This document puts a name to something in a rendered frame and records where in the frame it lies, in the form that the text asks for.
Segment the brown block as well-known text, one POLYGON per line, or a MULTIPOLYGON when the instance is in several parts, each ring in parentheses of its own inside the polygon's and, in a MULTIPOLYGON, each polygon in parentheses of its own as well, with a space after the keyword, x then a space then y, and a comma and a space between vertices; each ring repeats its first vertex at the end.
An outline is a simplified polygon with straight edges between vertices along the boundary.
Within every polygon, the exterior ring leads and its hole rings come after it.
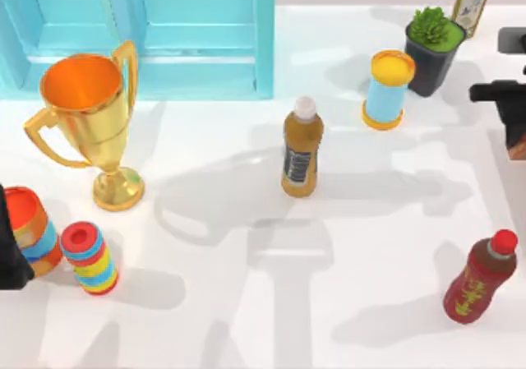
POLYGON ((508 154, 511 160, 526 161, 526 134, 508 149, 508 154))

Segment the dark grey box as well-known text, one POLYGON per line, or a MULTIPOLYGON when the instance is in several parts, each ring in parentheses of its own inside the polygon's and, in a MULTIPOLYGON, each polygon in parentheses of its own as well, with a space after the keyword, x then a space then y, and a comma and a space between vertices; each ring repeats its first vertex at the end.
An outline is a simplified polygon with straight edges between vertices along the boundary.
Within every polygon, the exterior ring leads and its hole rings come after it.
POLYGON ((500 28, 497 50, 503 54, 526 54, 526 27, 500 28))

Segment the black pot with green plant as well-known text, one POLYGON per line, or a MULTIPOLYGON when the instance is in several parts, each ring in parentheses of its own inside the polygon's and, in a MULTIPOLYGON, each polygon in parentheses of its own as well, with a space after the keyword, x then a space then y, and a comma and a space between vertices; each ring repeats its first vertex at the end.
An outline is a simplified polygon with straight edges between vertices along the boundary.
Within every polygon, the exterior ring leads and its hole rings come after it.
POLYGON ((408 87, 422 97, 430 97, 442 85, 466 39, 466 31, 446 17, 441 7, 424 7, 414 12, 405 34, 405 52, 416 65, 408 87))

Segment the olive green bottle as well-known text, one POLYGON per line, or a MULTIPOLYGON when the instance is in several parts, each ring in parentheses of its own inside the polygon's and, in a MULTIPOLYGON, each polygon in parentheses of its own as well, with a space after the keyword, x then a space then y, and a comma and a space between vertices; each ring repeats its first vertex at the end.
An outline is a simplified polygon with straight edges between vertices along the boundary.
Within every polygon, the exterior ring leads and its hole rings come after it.
POLYGON ((473 37, 487 0, 455 0, 451 20, 465 29, 466 38, 473 37))

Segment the light blue and yellow can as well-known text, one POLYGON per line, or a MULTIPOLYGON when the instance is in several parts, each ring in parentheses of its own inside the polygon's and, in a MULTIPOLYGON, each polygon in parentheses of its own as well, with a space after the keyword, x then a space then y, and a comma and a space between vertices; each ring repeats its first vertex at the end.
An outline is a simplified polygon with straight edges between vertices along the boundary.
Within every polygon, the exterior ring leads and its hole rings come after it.
POLYGON ((362 103, 362 120, 373 129, 387 131, 404 115, 404 96, 416 71, 414 60, 400 50, 383 50, 371 59, 371 79, 362 103))

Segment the red bottle with red cap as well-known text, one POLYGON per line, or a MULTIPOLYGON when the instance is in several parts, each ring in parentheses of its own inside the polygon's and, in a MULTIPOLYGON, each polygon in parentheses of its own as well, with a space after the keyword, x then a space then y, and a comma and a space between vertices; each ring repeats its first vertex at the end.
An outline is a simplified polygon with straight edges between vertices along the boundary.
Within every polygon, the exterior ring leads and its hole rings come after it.
POLYGON ((447 316, 462 325, 478 320, 490 306, 496 290, 517 267, 519 239, 509 229, 473 244, 466 265, 448 287, 443 307, 447 316))

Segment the yellow bottle with white cap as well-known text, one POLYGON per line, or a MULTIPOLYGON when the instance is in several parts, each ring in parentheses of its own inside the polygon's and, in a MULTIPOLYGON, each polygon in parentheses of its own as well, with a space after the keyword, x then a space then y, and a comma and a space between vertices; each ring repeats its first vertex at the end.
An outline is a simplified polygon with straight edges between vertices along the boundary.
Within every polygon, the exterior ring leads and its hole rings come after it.
POLYGON ((324 123, 310 97, 296 100, 284 120, 284 163, 281 185, 296 198, 308 197, 316 189, 317 155, 324 133, 324 123))

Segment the light blue rack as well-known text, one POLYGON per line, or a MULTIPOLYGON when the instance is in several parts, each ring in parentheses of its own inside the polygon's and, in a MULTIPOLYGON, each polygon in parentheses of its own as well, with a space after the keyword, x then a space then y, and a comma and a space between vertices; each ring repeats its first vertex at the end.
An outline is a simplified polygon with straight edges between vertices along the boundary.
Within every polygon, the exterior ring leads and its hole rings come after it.
POLYGON ((0 0, 0 99, 35 99, 53 62, 126 40, 142 99, 274 94, 275 0, 0 0))

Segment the gold trophy cup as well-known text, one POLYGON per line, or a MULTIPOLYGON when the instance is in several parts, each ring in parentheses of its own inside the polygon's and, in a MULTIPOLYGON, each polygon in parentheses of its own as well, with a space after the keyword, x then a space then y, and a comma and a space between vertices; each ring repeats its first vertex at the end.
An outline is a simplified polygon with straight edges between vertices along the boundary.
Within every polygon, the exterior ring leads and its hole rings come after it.
POLYGON ((137 90, 138 57, 132 41, 122 43, 109 57, 74 54, 42 75, 39 92, 45 106, 24 124, 35 146, 56 163, 100 169, 93 198, 104 210, 128 210, 145 192, 138 172, 121 165, 137 90), (83 159, 69 160, 56 153, 40 135, 43 127, 58 127, 83 159))

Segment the stack of coloured rings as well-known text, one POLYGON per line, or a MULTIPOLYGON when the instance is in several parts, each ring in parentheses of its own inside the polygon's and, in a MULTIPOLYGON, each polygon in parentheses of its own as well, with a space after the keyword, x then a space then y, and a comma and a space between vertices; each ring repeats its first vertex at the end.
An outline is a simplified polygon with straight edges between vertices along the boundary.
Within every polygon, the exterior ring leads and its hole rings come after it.
POLYGON ((98 226, 87 221, 70 224, 59 244, 76 281, 88 294, 102 296, 117 285, 118 269, 98 226))

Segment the orange and blue can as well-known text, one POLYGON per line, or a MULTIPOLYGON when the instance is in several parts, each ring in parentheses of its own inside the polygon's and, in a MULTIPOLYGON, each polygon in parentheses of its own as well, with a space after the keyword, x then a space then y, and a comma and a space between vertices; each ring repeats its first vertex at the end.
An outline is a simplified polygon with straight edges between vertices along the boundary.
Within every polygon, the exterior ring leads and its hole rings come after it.
POLYGON ((13 233, 22 255, 41 277, 62 260, 59 235, 39 197, 28 187, 4 189, 13 233))

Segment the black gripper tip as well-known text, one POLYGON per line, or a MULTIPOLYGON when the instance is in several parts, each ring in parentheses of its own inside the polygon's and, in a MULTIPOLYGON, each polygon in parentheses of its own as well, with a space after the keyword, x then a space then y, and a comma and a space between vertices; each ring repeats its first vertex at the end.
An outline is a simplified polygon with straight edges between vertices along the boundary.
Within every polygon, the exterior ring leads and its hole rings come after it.
POLYGON ((16 243, 0 184, 0 290, 22 290, 35 276, 16 243))

